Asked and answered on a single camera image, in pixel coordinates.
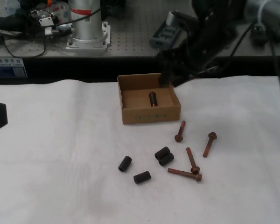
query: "bolt head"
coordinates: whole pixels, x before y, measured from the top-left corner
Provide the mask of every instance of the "bolt head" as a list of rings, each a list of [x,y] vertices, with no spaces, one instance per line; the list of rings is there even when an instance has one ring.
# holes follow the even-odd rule
[[[193,174],[199,174],[199,171],[200,171],[200,168],[199,168],[199,167],[192,167],[192,168],[191,168],[191,172],[192,172]]]
[[[197,174],[196,175],[196,181],[199,182],[202,180],[202,174]]]
[[[217,138],[217,134],[214,132],[209,133],[209,138],[210,139],[216,139]]]
[[[177,142],[181,142],[183,140],[183,137],[178,134],[174,138]]]

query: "cardboard box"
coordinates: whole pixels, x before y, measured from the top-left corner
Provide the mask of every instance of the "cardboard box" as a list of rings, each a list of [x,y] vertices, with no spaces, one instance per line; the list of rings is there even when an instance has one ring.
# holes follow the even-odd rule
[[[173,86],[159,86],[161,74],[118,76],[119,99],[123,124],[152,123],[179,120],[181,104]],[[148,94],[156,93],[158,106],[152,107]]]

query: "bolt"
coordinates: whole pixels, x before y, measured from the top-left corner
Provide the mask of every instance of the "bolt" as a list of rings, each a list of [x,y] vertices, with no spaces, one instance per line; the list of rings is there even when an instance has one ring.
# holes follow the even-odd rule
[[[209,133],[209,141],[205,147],[205,150],[204,150],[204,153],[203,153],[203,157],[207,157],[207,155],[209,154],[210,152],[210,147],[211,147],[211,144],[213,143],[213,140],[215,140],[217,138],[217,134],[214,133],[214,132],[211,132]]]
[[[186,122],[183,120],[181,127],[179,128],[178,134],[174,137],[177,142],[181,142],[183,140],[182,132],[185,128]]]
[[[188,157],[189,157],[191,165],[192,165],[191,172],[193,174],[199,174],[200,168],[198,166],[196,166],[191,149],[189,147],[187,147],[186,150],[187,150],[187,154],[188,154]]]
[[[201,181],[201,179],[202,179],[202,174],[193,174],[193,173],[188,173],[185,171],[171,169],[171,168],[168,168],[168,172],[171,174],[177,174],[177,175],[186,176],[186,177],[189,177],[192,179],[196,179],[197,182]]]
[[[150,92],[148,96],[149,96],[149,100],[150,100],[150,105],[152,107],[158,106],[157,96],[156,96],[155,92],[153,92],[153,91]]]

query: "black cable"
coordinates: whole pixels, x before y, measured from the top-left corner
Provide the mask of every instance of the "black cable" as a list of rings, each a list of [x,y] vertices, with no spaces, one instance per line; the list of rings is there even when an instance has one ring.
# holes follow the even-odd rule
[[[226,62],[226,64],[224,66],[222,66],[218,71],[216,71],[216,73],[221,73],[223,72],[232,62],[233,60],[233,56],[235,54],[235,52],[237,51],[238,47],[240,46],[240,44],[242,43],[243,39],[245,38],[245,36],[247,35],[247,33],[252,29],[252,27],[256,24],[256,21],[253,22],[250,26],[248,26],[248,28],[243,32],[243,34],[241,35],[240,39],[238,40],[237,44],[235,45],[235,47],[233,48],[231,54],[229,55],[229,59]]]
[[[42,28],[48,28],[48,27],[52,27],[52,28],[55,28],[55,27],[58,27],[58,26],[61,26],[61,25],[65,25],[65,24],[69,24],[69,23],[74,23],[74,22],[79,22],[81,20],[85,20],[93,15],[95,15],[96,13],[98,13],[99,11],[101,11],[101,8],[97,9],[96,11],[94,11],[93,13],[91,13],[90,15],[86,15],[84,17],[81,17],[79,19],[76,19],[76,20],[71,20],[71,21],[68,21],[68,22],[60,22],[58,24],[55,24],[55,25],[50,25],[50,26],[44,26]]]
[[[62,22],[62,23],[58,23],[58,24],[50,25],[50,26],[44,26],[44,27],[42,27],[42,28],[43,28],[43,30],[44,30],[45,28],[49,28],[49,27],[54,28],[54,27],[57,27],[57,26],[60,26],[60,25],[65,25],[65,24],[69,24],[69,23],[78,22],[78,21],[87,19],[87,18],[89,18],[89,17],[95,15],[95,14],[98,13],[99,11],[101,11],[101,8],[99,8],[99,9],[96,10],[96,11],[94,11],[94,12],[91,13],[90,15],[81,17],[81,18],[79,18],[79,19],[72,20],[72,21],[68,21],[68,22]],[[8,49],[8,47],[6,46],[6,44],[5,44],[4,41],[2,41],[2,40],[0,39],[0,42],[4,45],[4,47],[5,47],[5,49],[8,51],[8,53],[9,53],[12,57],[16,57],[16,58],[22,58],[22,59],[23,59],[23,58],[33,58],[33,57],[41,56],[41,55],[43,55],[43,54],[46,52],[46,35],[45,35],[45,34],[44,34],[44,37],[43,37],[43,52],[40,53],[40,54],[38,54],[38,55],[35,55],[35,56],[29,56],[29,57],[18,57],[18,56],[15,56],[15,55],[13,55],[13,54],[11,53],[11,51]]]
[[[276,56],[276,52],[275,52],[275,47],[272,41],[272,34],[271,34],[271,30],[268,26],[266,26],[266,29],[268,30],[268,37],[269,37],[269,44],[270,44],[270,48],[271,48],[271,52],[272,52],[272,59],[273,59],[273,64],[274,64],[274,69],[275,69],[275,74],[278,77],[278,81],[279,81],[279,85],[280,85],[280,66],[278,63],[278,59]]]
[[[5,49],[8,51],[8,53],[12,56],[12,57],[15,57],[15,58],[21,58],[21,59],[25,59],[25,58],[34,58],[34,57],[39,57],[41,55],[43,55],[45,52],[46,52],[46,35],[45,35],[45,32],[44,32],[44,29],[43,29],[43,52],[38,54],[38,55],[35,55],[35,56],[28,56],[28,57],[19,57],[19,56],[15,56],[13,53],[11,53],[11,51],[8,49],[8,47],[6,46],[5,44],[5,41],[1,40],[0,38],[0,43],[3,44],[3,46],[5,47]]]

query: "black cylinder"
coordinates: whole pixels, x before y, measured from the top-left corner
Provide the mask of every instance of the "black cylinder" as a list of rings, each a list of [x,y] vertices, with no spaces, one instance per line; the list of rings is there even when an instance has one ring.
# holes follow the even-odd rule
[[[168,155],[169,153],[170,153],[170,149],[167,146],[165,146],[159,152],[156,152],[154,156],[157,160],[160,160],[161,158],[163,158],[165,155]]]
[[[157,96],[156,96],[155,92],[150,92],[148,96],[149,96],[149,100],[150,100],[150,105],[158,106]]]
[[[126,169],[129,167],[129,165],[131,164],[132,159],[129,156],[126,156],[123,161],[121,162],[121,164],[119,165],[118,169],[121,172],[125,172]]]
[[[174,155],[172,153],[169,153],[168,155],[165,155],[163,158],[159,160],[159,164],[161,166],[165,166],[166,164],[170,163],[174,159]]]
[[[144,181],[147,181],[151,178],[150,173],[148,171],[142,173],[142,174],[138,174],[136,176],[134,176],[134,181],[136,184],[138,183],[142,183]]]

